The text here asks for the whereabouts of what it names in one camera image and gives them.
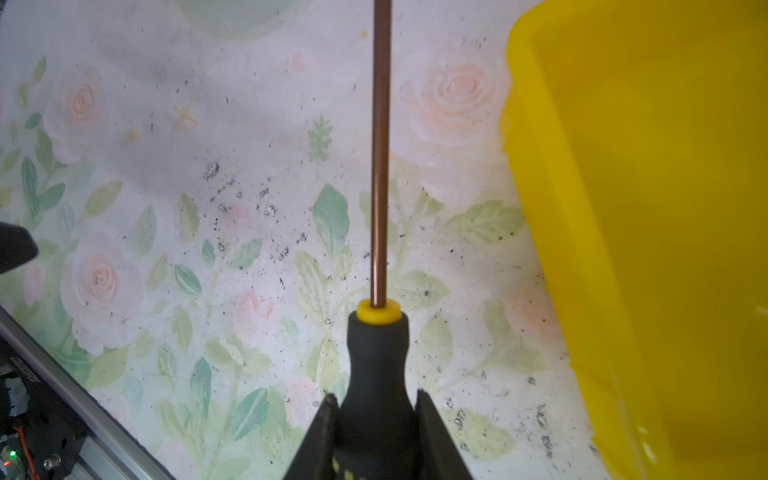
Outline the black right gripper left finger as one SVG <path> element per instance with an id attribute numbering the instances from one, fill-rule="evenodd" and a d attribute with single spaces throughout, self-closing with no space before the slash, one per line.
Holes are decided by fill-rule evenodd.
<path id="1" fill-rule="evenodd" d="M 284 480 L 331 480 L 339 406 L 334 394 L 320 403 L 304 439 L 288 467 Z"/>

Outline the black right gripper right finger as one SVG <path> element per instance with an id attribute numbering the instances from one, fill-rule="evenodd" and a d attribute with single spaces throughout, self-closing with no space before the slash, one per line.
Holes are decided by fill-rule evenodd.
<path id="1" fill-rule="evenodd" d="M 472 480 L 451 435 L 425 390 L 417 393 L 420 467 L 417 478 L 428 480 Z"/>

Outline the black yellow handled screwdriver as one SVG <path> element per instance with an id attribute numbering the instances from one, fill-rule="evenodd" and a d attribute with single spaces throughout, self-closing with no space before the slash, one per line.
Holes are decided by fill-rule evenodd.
<path id="1" fill-rule="evenodd" d="M 351 376 L 332 456 L 337 479 L 410 479 L 418 457 L 404 379 L 409 327 L 387 297 L 392 10 L 390 1 L 374 4 L 370 297 L 348 319 Z"/>

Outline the yellow plastic bin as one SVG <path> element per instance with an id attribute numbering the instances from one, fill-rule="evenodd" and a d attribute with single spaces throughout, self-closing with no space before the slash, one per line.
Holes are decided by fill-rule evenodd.
<path id="1" fill-rule="evenodd" d="M 767 475 L 767 5 L 546 1 L 504 150 L 615 479 Z"/>

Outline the aluminium table edge rail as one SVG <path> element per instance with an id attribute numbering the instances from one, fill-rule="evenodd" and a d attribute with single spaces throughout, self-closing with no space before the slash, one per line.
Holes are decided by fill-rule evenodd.
<path id="1" fill-rule="evenodd" d="M 84 463 L 102 479 L 170 479 L 172 475 L 102 408 L 7 311 L 1 337 L 88 430 Z"/>

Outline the black object at left edge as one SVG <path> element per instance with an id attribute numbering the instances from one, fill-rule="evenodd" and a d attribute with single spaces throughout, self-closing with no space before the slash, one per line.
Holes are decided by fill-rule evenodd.
<path id="1" fill-rule="evenodd" d="M 0 274 L 32 261 L 38 254 L 38 247 L 27 229 L 6 222 L 1 223 Z"/>

